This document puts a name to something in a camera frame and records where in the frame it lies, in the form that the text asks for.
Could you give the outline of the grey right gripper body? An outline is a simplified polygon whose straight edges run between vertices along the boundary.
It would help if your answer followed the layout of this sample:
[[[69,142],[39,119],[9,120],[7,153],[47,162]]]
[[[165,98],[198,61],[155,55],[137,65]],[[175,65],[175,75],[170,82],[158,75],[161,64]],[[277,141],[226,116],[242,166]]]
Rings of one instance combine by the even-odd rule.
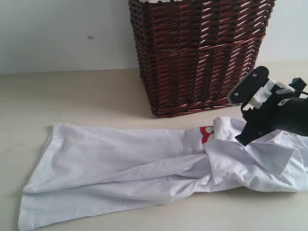
[[[246,99],[242,103],[242,115],[246,125],[243,135],[267,135],[275,130],[292,132],[293,95],[271,94],[264,103]]]

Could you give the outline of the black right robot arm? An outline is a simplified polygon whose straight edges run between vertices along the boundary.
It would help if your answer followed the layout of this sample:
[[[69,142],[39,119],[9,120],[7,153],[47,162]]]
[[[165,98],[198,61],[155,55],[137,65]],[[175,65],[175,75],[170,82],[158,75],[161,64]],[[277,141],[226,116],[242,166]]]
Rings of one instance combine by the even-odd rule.
[[[242,132],[236,140],[246,146],[249,143],[275,131],[282,130],[300,136],[308,135],[308,99],[301,98],[307,95],[304,88],[306,82],[301,78],[294,78],[285,85],[271,79],[259,89],[252,88],[245,81],[240,83],[242,90],[236,90],[234,96],[240,99],[241,113],[246,121]]]

